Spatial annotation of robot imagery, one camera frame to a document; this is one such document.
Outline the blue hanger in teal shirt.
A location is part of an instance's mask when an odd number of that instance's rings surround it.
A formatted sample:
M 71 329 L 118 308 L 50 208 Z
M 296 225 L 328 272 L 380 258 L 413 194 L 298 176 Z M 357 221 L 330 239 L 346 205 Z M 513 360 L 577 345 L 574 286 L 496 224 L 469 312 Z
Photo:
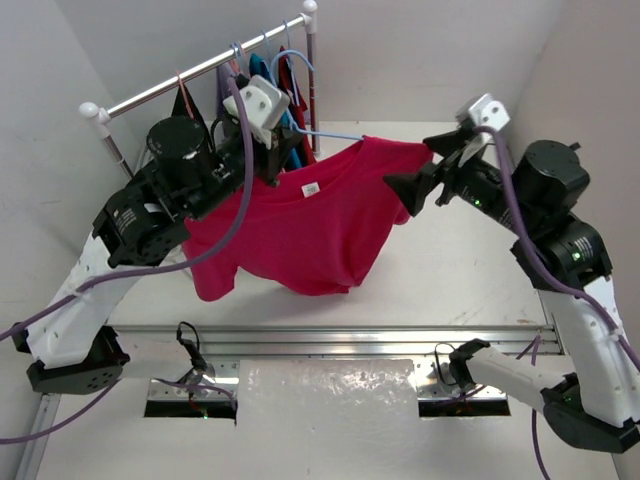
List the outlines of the blue hanger in teal shirt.
M 264 44 L 265 44 L 266 51 L 267 51 L 267 58 L 268 58 L 269 65 L 270 65 L 269 69 L 271 71 L 273 71 L 275 69 L 275 67 L 274 67 L 275 57 L 277 56 L 279 51 L 276 49 L 276 45 L 274 43 L 274 40 L 269 35 L 269 33 L 267 31 L 262 31 L 262 33 L 263 33 Z

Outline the blue hanger in purple shirt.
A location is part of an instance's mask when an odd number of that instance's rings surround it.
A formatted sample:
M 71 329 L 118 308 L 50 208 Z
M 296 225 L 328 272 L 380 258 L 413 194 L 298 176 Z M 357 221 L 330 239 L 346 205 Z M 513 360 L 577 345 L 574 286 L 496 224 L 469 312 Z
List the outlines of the blue hanger in purple shirt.
M 230 61 L 231 68 L 236 75 L 242 75 L 249 79 L 251 77 L 249 58 L 239 42 L 230 44 L 234 58 Z

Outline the dark red t-shirt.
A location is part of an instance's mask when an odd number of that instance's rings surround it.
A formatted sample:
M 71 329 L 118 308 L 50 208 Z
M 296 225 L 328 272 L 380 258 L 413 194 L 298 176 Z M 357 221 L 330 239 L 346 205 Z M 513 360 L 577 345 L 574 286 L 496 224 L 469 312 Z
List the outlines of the dark red t-shirt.
M 283 56 L 278 60 L 278 86 L 290 95 L 289 112 L 296 124 L 302 128 L 305 126 L 304 114 L 308 107 L 293 74 L 293 60 Z M 316 163 L 309 139 L 304 136 L 296 147 L 296 152 L 302 167 Z

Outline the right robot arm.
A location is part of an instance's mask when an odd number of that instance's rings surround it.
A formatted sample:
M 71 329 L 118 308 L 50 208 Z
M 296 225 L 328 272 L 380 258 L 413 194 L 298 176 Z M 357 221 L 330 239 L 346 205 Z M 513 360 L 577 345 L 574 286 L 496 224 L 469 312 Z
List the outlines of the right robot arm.
M 513 162 L 506 142 L 491 133 L 496 163 L 472 153 L 483 128 L 429 137 L 440 157 L 409 174 L 385 177 L 411 215 L 426 197 L 459 198 L 517 239 L 511 252 L 552 316 L 574 369 L 547 372 L 474 339 L 449 356 L 460 390 L 475 384 L 500 389 L 542 414 L 566 444 L 622 454 L 639 441 L 639 358 L 615 306 L 612 263 L 598 231 L 574 214 L 590 182 L 578 145 L 531 143 Z

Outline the teal t-shirt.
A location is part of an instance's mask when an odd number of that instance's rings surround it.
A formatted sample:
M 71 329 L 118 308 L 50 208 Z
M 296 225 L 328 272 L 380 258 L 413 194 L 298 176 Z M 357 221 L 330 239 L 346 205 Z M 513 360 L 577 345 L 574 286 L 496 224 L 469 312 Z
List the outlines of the teal t-shirt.
M 271 72 L 266 61 L 256 53 L 252 53 L 249 57 L 249 71 L 252 76 L 260 75 L 265 80 L 271 81 Z M 285 164 L 285 170 L 292 171 L 301 167 L 302 163 L 298 155 L 297 148 L 294 147 L 289 153 L 289 159 Z

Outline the light blue wire hanger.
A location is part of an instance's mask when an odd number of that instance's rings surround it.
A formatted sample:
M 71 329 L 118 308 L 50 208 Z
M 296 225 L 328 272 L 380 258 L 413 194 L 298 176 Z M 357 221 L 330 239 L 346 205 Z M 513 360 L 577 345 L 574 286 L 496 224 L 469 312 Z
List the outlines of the light blue wire hanger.
M 277 56 L 275 57 L 275 63 L 274 63 L 274 67 L 275 69 L 272 71 L 274 72 L 276 70 L 276 67 L 279 64 L 279 60 L 281 58 L 285 58 L 285 57 L 289 57 L 289 56 L 296 56 L 300 59 L 303 60 L 303 62 L 305 63 L 307 70 L 309 73 L 314 73 L 315 72 L 315 68 L 312 65 L 311 61 L 301 52 L 297 51 L 297 50 L 292 50 L 292 49 L 285 49 L 283 51 L 280 51 Z M 293 131 L 303 134 L 303 135 L 310 135 L 310 136 L 314 136 L 314 137 L 326 137 L 326 138 L 335 138 L 335 139 L 342 139 L 342 140 L 353 140 L 353 141 L 362 141 L 364 139 L 364 137 L 362 135 L 357 136 L 357 135 L 347 135 L 347 134 L 341 134 L 341 133 L 334 133 L 334 132 L 323 132 L 323 131 L 314 131 L 314 130 L 308 130 L 306 128 L 301 128 L 297 122 L 293 119 L 291 114 L 287 114 L 287 116 L 289 117 L 289 123 L 290 126 L 292 128 Z

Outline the purple t-shirt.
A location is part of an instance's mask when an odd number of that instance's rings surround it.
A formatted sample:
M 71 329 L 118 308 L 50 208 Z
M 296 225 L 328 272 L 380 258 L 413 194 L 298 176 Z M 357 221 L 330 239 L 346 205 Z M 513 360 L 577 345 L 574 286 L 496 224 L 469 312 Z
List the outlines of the purple t-shirt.
M 235 80 L 238 72 L 232 67 L 230 62 L 223 63 L 216 68 L 216 117 L 224 114 L 224 100 L 231 95 L 228 81 Z

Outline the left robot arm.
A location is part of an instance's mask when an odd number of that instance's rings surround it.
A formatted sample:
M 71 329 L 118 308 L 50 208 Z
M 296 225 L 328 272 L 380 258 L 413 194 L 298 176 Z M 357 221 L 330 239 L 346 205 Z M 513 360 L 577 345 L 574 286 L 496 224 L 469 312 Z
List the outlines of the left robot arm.
M 150 129 L 150 161 L 106 201 L 50 305 L 10 331 L 15 348 L 33 358 L 26 374 L 34 391 L 87 395 L 121 378 L 177 381 L 205 369 L 192 341 L 123 337 L 108 321 L 141 277 L 171 270 L 163 262 L 188 239 L 186 220 L 203 219 L 254 178 L 273 183 L 301 140 L 282 124 L 259 140 L 233 117 L 223 120 L 231 134 L 220 145 L 187 116 Z

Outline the silver clothes rack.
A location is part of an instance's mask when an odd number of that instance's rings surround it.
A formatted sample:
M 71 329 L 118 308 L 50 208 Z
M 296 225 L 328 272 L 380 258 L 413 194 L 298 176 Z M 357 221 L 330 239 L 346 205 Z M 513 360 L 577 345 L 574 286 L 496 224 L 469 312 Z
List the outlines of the silver clothes rack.
M 310 35 L 310 38 L 307 39 L 307 46 L 313 50 L 315 48 L 314 35 L 317 32 L 317 9 L 318 5 L 316 1 L 303 1 L 302 11 L 293 19 L 284 21 L 281 26 L 277 26 L 266 31 L 257 37 L 245 41 L 244 43 L 235 43 L 226 51 L 223 51 L 184 72 L 177 73 L 173 77 L 166 79 L 163 82 L 108 109 L 98 106 L 93 102 L 84 102 L 79 105 L 78 112 L 80 116 L 83 117 L 94 129 L 96 135 L 110 153 L 115 164 L 123 171 L 125 177 L 130 179 L 133 176 L 133 171 L 113 139 L 108 127 L 108 124 L 114 118 L 117 118 L 171 91 L 174 88 L 178 88 L 181 83 L 198 78 L 201 75 L 214 70 L 219 65 L 235 59 L 236 55 L 241 53 L 241 50 L 250 52 L 262 45 L 267 45 L 268 41 L 275 39 L 279 35 L 285 34 L 290 29 L 303 27 L 306 34 Z

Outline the magenta t-shirt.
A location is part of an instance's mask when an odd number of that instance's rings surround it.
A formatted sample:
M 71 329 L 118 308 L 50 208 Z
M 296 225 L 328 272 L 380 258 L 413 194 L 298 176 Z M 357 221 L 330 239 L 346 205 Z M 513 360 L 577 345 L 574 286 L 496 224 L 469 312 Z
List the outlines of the magenta t-shirt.
M 191 269 L 198 297 L 221 299 L 238 270 L 307 296 L 346 293 L 371 270 L 396 225 L 410 215 L 383 178 L 433 158 L 422 143 L 366 137 L 276 187 L 255 181 L 239 231 Z

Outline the aluminium rail frame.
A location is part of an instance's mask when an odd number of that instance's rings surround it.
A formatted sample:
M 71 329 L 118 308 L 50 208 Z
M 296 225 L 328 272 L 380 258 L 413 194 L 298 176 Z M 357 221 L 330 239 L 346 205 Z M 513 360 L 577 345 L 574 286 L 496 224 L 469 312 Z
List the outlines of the aluminium rail frame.
M 52 396 L 34 425 L 80 418 L 29 443 L 21 479 L 606 479 L 608 457 L 574 450 L 529 409 L 423 418 L 431 355 L 483 338 L 566 371 L 551 319 L 510 253 L 514 237 L 470 206 L 428 204 L 396 228 L 365 282 L 305 297 L 240 273 L 200 301 L 184 273 L 140 280 L 112 316 L 126 338 L 198 329 L 236 420 L 148 418 L 158 386 L 125 380 L 105 398 Z

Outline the black t-shirt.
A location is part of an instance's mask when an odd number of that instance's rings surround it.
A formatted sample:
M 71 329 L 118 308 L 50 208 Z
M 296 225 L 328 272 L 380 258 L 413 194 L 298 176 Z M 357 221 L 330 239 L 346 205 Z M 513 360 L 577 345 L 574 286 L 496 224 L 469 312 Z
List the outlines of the black t-shirt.
M 204 118 L 202 117 L 202 115 L 201 115 L 201 113 L 200 113 L 200 111 L 199 111 L 199 109 L 198 109 L 198 107 L 197 107 L 197 105 L 196 105 L 191 93 L 189 92 L 187 87 L 185 87 L 185 88 L 186 88 L 186 90 L 188 92 L 189 100 L 191 102 L 191 106 L 192 106 L 193 112 L 195 114 L 195 121 L 197 121 L 197 122 L 199 122 L 201 124 L 205 124 Z M 175 100 L 174 100 L 174 104 L 173 104 L 173 108 L 172 108 L 172 111 L 171 111 L 171 115 L 172 116 L 185 116 L 185 117 L 190 118 L 188 116 L 187 112 L 185 111 L 184 102 L 183 102 L 180 90 L 176 94 L 176 97 L 175 97 Z

